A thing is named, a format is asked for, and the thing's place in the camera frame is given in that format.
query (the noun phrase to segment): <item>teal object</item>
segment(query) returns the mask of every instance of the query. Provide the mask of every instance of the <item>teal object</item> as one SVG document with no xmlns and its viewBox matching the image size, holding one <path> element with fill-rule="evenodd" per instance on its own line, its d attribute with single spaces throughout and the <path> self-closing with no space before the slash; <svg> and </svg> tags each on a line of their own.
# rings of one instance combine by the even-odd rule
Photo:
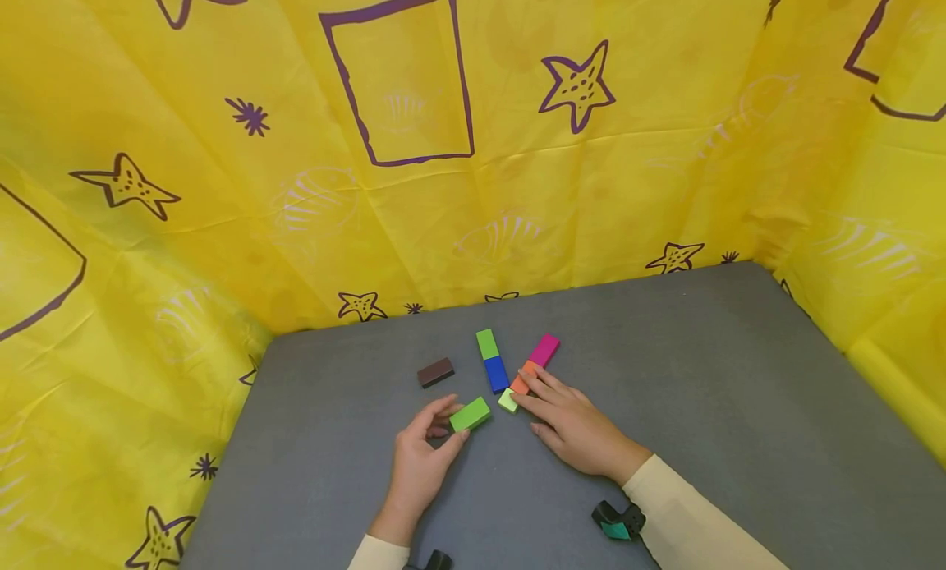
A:
<svg viewBox="0 0 946 570">
<path fill-rule="evenodd" d="M 601 531 L 604 531 L 604 534 L 611 539 L 631 540 L 631 534 L 627 532 L 627 527 L 624 526 L 623 522 L 615 522 L 614 525 L 611 525 L 610 522 L 601 522 L 600 525 Z"/>
</svg>

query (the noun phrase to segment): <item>light green block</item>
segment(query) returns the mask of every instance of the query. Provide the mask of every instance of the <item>light green block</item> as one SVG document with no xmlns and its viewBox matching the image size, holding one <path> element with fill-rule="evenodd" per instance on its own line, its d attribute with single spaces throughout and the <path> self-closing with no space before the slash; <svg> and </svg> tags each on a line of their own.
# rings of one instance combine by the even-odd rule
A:
<svg viewBox="0 0 946 570">
<path fill-rule="evenodd" d="M 480 354 L 483 354 L 483 360 L 499 356 L 499 348 L 496 346 L 496 338 L 493 338 L 491 328 L 481 329 L 475 333 L 475 340 L 480 345 Z"/>
<path fill-rule="evenodd" d="M 601 531 L 604 531 L 604 534 L 611 539 L 631 539 L 631 534 L 627 532 L 627 527 L 624 526 L 623 522 L 616 522 L 615 525 L 611 525 L 610 522 L 601 522 L 600 525 Z"/>
<path fill-rule="evenodd" d="M 489 419 L 492 412 L 490 412 L 489 407 L 486 406 L 486 401 L 483 399 L 483 396 L 480 396 L 466 404 L 463 409 L 459 412 L 450 416 L 450 426 L 453 427 L 453 432 L 459 433 L 465 429 L 473 430 L 479 425 Z"/>
<path fill-rule="evenodd" d="M 513 393 L 512 388 L 506 388 L 503 395 L 499 396 L 499 406 L 502 406 L 510 414 L 516 414 L 516 410 L 519 409 L 519 404 L 512 401 Z"/>
</svg>

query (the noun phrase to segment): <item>pink block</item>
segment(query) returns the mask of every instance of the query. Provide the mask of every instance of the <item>pink block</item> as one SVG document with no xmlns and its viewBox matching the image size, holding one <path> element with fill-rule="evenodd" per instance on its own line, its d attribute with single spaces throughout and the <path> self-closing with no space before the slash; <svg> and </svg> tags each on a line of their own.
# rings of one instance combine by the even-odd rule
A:
<svg viewBox="0 0 946 570">
<path fill-rule="evenodd" d="M 561 342 L 558 341 L 558 338 L 555 338 L 552 334 L 545 334 L 531 353 L 529 360 L 545 369 L 545 366 L 552 360 L 552 355 L 558 350 L 559 344 Z"/>
</svg>

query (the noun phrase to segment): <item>brown block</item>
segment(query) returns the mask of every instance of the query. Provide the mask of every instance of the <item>brown block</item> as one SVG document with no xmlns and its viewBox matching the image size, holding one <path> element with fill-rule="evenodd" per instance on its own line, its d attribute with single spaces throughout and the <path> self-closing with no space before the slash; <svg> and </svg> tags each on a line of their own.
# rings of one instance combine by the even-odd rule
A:
<svg viewBox="0 0 946 570">
<path fill-rule="evenodd" d="M 429 388 L 430 385 L 450 375 L 453 375 L 453 363 L 450 363 L 448 358 L 442 358 L 433 365 L 425 366 L 424 369 L 417 371 L 417 381 L 420 387 Z"/>
</svg>

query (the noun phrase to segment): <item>yellow plastic sheet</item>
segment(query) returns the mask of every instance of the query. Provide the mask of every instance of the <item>yellow plastic sheet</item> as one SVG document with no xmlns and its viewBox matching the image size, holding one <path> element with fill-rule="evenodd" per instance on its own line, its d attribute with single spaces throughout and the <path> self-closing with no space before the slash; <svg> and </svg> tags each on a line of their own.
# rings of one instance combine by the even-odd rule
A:
<svg viewBox="0 0 946 570">
<path fill-rule="evenodd" d="M 2 568 L 178 562 L 275 333 L 734 260 L 946 463 L 946 0 L 2 1 Z"/>
</svg>

